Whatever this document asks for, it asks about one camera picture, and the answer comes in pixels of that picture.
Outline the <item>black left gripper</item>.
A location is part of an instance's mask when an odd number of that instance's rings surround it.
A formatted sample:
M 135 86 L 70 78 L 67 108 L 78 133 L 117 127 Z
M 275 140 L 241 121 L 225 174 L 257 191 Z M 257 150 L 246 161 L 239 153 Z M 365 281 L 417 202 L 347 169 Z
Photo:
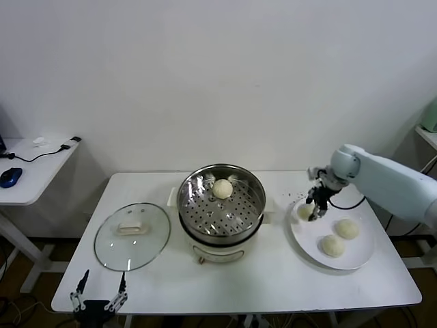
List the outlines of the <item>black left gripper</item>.
M 122 273 L 117 294 L 111 300 L 83 300 L 83 291 L 89 277 L 89 270 L 86 270 L 76 286 L 74 292 L 70 293 L 70 300 L 73 306 L 74 319 L 82 328 L 102 328 L 103 325 L 112 319 L 128 299 L 126 292 L 126 273 Z

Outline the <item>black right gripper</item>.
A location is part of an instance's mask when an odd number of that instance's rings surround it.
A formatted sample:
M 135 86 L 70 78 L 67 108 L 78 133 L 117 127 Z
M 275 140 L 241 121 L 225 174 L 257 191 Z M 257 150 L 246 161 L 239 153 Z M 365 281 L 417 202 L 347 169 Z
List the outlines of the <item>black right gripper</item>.
M 325 187 L 313 187 L 309 190 L 305 203 L 315 204 L 309 214 L 308 221 L 315 221 L 323 217 L 328 208 L 328 201 L 330 199 L 330 190 Z

